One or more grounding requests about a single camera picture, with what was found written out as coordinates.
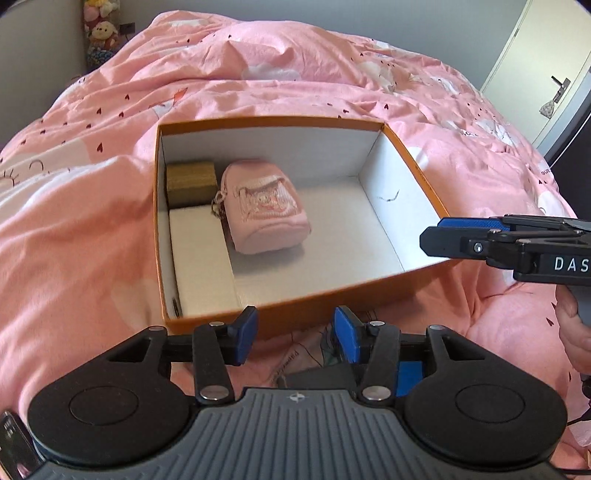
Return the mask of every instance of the blue gripper pad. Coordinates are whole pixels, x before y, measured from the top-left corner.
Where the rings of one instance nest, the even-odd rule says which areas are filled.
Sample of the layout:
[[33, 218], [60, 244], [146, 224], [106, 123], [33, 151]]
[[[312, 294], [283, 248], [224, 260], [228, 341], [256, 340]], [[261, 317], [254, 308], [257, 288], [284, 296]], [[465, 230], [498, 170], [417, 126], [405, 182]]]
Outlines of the blue gripper pad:
[[396, 396], [403, 397], [423, 380], [423, 362], [400, 362]]
[[443, 218], [437, 224], [447, 228], [485, 228], [509, 231], [510, 228], [497, 218]]
[[335, 308], [335, 334], [347, 361], [350, 364], [356, 364], [359, 362], [360, 352], [355, 323], [359, 322], [359, 319], [357, 317], [351, 319], [350, 314], [350, 311], [347, 312], [341, 307]]
[[258, 312], [254, 307], [246, 307], [228, 327], [228, 335], [236, 338], [236, 363], [242, 365], [251, 351], [258, 332]]

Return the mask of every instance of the gold box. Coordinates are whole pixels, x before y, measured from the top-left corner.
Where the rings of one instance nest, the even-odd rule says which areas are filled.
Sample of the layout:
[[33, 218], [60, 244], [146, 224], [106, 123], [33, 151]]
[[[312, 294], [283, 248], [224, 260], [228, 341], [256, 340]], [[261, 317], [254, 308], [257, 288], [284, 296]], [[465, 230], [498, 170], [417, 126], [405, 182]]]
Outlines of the gold box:
[[213, 162], [195, 161], [166, 166], [166, 195], [170, 209], [208, 205], [216, 193]]

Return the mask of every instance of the pink comforter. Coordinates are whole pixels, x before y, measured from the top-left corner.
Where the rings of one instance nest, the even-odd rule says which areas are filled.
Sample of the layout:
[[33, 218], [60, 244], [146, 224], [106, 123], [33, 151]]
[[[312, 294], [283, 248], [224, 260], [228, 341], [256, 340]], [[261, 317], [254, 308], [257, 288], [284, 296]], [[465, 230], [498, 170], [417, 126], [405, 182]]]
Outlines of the pink comforter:
[[[0, 154], [0, 408], [161, 323], [152, 234], [160, 121], [244, 115], [379, 118], [449, 212], [568, 216], [544, 159], [456, 70], [379, 41], [295, 22], [160, 15], [105, 67], [68, 88]], [[376, 312], [408, 332], [443, 323], [552, 385], [570, 418], [587, 408], [558, 338], [551, 286], [464, 262]], [[313, 366], [317, 331], [256, 345], [236, 388]], [[187, 392], [189, 373], [174, 370]], [[591, 433], [555, 461], [586, 466]]]

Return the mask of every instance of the gray ribbed panel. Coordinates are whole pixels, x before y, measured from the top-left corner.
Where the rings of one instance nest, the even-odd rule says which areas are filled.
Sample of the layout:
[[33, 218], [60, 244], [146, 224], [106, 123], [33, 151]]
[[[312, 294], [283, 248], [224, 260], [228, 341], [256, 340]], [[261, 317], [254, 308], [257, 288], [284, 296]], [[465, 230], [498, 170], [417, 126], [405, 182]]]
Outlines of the gray ribbed panel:
[[185, 437], [139, 465], [92, 473], [45, 464], [31, 480], [558, 480], [547, 465], [474, 473], [419, 449], [396, 416], [356, 404], [346, 391], [250, 389], [208, 408]]

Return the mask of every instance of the door handle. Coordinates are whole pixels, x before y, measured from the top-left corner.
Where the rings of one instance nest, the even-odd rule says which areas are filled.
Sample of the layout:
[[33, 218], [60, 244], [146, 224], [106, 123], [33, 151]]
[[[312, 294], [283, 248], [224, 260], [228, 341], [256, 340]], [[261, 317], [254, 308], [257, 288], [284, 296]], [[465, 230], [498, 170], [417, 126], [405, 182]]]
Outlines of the door handle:
[[567, 77], [563, 82], [561, 82], [554, 75], [552, 75], [552, 80], [554, 80], [559, 85], [558, 92], [556, 92], [556, 95], [554, 95], [554, 98], [552, 99], [554, 103], [558, 103], [566, 92], [566, 89], [570, 86], [570, 80]]

